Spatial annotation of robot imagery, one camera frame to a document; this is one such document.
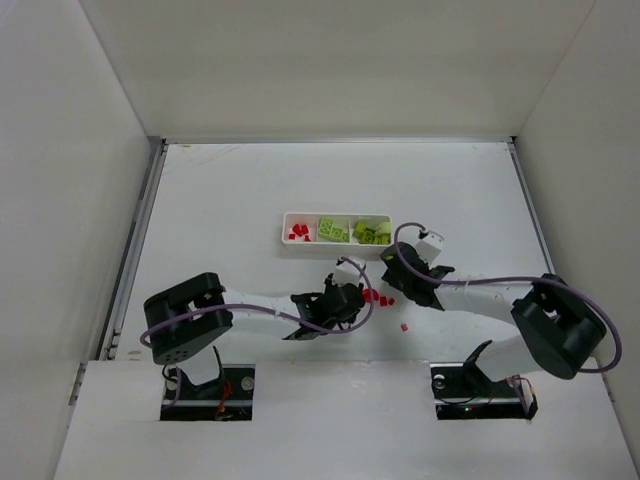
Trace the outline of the red round lego piece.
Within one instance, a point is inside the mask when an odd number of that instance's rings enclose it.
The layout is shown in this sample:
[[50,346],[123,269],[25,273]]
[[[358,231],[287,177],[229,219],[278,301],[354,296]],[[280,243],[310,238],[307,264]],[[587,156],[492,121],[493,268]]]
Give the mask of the red round lego piece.
[[375,289],[363,289],[362,294],[366,303],[376,303],[380,298],[378,291]]

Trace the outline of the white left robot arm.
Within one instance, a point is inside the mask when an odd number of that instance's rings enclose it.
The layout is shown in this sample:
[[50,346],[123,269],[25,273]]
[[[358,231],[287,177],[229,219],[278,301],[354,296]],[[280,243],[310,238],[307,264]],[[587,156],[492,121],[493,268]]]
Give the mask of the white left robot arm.
[[285,342],[343,336],[370,320],[368,293],[356,275],[342,283],[328,276],[322,291],[259,296],[228,289],[217,274],[206,272],[144,302],[146,330],[139,341],[155,364],[172,367],[184,382],[200,387],[222,375],[214,347],[231,329]]

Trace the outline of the light green lego brick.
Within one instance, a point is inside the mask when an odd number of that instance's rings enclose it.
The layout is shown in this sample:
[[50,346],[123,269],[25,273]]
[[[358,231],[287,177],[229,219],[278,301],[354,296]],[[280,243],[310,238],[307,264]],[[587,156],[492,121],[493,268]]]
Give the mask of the light green lego brick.
[[321,238],[332,238],[336,229],[334,220],[329,217],[321,217],[318,221],[318,236]]
[[376,234],[378,236],[390,236],[392,233],[392,226],[390,222],[381,222],[376,227]]

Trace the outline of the small red lego pile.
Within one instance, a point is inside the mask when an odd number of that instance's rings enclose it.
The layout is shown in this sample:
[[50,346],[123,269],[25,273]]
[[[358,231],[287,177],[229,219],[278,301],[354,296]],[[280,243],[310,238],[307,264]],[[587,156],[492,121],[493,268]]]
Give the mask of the small red lego pile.
[[306,235],[298,235],[295,232],[291,232],[285,238],[285,241],[288,243],[307,243],[312,242],[313,239],[309,234]]

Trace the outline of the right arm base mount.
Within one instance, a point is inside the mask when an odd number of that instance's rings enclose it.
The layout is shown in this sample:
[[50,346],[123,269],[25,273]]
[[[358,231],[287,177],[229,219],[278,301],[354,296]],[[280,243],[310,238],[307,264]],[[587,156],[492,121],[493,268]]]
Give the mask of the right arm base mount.
[[476,365],[490,345],[481,343],[462,363],[430,365],[431,389],[438,420],[531,421],[539,410],[535,389],[521,376],[490,380]]

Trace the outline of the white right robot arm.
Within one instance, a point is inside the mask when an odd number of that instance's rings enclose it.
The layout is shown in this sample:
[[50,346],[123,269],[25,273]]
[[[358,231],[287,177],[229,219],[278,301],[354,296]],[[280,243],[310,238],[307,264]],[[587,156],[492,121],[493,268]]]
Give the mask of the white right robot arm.
[[509,324],[517,335],[485,340],[467,357],[467,368],[492,382],[534,371],[571,380],[606,335],[603,320],[545,274],[534,281],[475,284],[449,278],[455,269],[431,267],[405,242],[380,254],[386,267],[382,280],[408,300],[443,312],[466,312]]

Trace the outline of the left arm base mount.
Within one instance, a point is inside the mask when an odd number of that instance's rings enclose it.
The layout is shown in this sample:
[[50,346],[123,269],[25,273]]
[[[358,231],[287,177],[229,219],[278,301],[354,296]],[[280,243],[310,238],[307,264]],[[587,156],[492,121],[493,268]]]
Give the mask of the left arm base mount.
[[194,385],[181,374],[179,396],[176,396],[176,369],[163,375],[165,386],[160,409],[161,421],[175,422],[245,422],[253,417],[255,366],[227,364],[223,376],[203,385]]

